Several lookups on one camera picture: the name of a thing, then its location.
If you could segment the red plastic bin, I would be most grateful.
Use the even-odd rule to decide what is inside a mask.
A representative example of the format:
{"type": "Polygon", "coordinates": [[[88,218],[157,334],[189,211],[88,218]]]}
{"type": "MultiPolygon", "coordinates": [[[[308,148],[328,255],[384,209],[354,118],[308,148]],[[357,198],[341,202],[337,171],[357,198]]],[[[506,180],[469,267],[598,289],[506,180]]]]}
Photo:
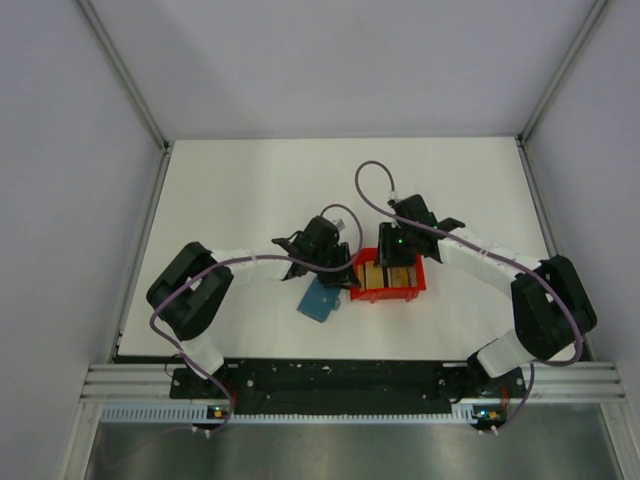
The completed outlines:
{"type": "Polygon", "coordinates": [[[383,288],[383,289],[365,289],[362,281],[361,268],[365,263],[375,260],[377,249],[374,247],[364,248],[357,256],[354,267],[360,280],[360,288],[350,288],[349,299],[351,302],[367,301],[376,303],[383,300],[404,300],[410,302],[416,299],[423,291],[427,290],[427,281],[424,272],[423,262],[419,256],[414,257],[414,264],[409,267],[413,271],[415,284],[409,288],[383,288]]]}

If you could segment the blue leather card holder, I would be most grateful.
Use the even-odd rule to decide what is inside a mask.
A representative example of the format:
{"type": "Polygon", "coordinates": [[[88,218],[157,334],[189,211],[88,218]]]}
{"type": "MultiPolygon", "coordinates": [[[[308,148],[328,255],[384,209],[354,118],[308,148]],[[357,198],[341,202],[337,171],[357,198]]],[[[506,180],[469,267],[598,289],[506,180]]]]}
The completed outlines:
{"type": "Polygon", "coordinates": [[[297,311],[318,323],[324,323],[340,308],[341,292],[340,288],[325,287],[315,278],[298,304],[297,311]]]}

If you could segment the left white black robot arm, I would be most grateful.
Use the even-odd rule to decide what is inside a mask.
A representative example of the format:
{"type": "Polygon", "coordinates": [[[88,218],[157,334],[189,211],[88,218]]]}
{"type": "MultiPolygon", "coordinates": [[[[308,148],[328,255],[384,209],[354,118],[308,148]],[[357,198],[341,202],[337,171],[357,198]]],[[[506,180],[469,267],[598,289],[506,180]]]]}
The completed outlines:
{"type": "Polygon", "coordinates": [[[149,287],[146,301],[171,329],[194,371],[194,387],[212,397],[226,387],[227,374],[209,332],[230,288],[313,272],[326,288],[349,289],[360,285],[353,263],[338,223],[317,215],[304,229],[258,249],[212,251],[197,241],[186,244],[149,287]]]}

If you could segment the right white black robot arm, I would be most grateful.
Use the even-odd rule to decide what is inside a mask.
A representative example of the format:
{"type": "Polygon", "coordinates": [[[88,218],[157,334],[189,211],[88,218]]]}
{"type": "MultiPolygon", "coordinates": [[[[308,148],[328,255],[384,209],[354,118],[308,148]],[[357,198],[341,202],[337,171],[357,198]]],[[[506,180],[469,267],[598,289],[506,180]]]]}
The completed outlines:
{"type": "Polygon", "coordinates": [[[390,199],[390,219],[379,229],[379,257],[394,265],[416,256],[458,268],[503,293],[513,325],[471,354],[467,384],[487,396],[504,375],[533,361],[551,365],[568,346],[581,356],[583,337],[597,316],[573,263],[562,255],[536,259],[481,238],[465,223],[437,220],[421,195],[390,199]]]}

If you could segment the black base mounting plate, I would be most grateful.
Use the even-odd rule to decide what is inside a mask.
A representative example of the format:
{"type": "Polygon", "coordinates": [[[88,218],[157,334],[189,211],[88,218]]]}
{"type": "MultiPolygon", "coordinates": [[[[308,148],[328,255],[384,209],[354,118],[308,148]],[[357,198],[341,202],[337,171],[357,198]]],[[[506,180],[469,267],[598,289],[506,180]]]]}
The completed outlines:
{"type": "Polygon", "coordinates": [[[214,373],[221,385],[190,368],[172,374],[169,397],[224,400],[235,413],[448,413],[464,399],[497,404],[525,393],[516,368],[482,384],[462,363],[419,360],[294,360],[232,358],[214,373]]]}

